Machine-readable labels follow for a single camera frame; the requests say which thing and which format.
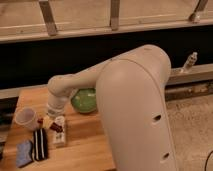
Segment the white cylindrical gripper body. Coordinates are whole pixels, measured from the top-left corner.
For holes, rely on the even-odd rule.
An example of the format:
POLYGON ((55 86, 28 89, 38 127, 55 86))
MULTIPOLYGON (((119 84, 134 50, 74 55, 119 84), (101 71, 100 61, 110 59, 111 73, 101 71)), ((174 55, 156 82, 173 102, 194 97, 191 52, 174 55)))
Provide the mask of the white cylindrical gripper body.
POLYGON ((47 114, 53 118, 63 115, 67 102, 67 97, 57 97, 53 94, 49 94, 47 100, 47 114))

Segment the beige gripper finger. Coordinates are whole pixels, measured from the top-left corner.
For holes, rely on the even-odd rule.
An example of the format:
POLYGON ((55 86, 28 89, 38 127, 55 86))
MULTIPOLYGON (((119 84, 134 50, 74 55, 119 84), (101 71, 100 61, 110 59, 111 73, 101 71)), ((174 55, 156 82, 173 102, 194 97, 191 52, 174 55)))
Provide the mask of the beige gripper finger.
POLYGON ((43 127, 49 129, 53 124, 53 120, 49 116, 43 118, 43 127))

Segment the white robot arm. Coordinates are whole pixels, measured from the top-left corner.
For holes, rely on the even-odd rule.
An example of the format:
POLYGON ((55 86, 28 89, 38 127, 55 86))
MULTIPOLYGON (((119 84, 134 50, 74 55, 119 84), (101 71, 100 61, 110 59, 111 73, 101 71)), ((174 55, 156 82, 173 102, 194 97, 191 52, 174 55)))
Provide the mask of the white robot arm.
POLYGON ((117 171, 178 171, 165 105, 171 63, 165 51, 144 45, 47 84, 47 113, 64 111, 75 89, 94 88, 117 171))

